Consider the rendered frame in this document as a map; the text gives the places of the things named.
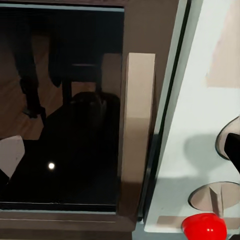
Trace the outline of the microwave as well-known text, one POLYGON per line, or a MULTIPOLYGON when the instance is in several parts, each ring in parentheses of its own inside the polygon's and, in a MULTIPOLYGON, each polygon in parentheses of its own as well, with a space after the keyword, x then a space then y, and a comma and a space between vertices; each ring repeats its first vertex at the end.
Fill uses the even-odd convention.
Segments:
POLYGON ((240 235, 240 0, 0 0, 18 133, 0 229, 240 235))

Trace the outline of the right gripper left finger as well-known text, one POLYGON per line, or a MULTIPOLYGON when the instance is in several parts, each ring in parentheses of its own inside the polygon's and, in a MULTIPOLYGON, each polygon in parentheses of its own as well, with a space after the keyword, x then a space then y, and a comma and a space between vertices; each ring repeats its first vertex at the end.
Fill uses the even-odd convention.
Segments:
POLYGON ((0 138, 0 193, 21 162, 24 152, 26 144, 20 132, 0 138))

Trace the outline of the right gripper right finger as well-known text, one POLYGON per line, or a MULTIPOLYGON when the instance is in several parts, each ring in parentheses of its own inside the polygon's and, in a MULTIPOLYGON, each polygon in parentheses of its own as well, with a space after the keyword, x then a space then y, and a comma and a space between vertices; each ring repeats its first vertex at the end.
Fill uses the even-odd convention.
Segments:
POLYGON ((224 151, 240 173, 240 135, 230 132, 224 144, 224 151))

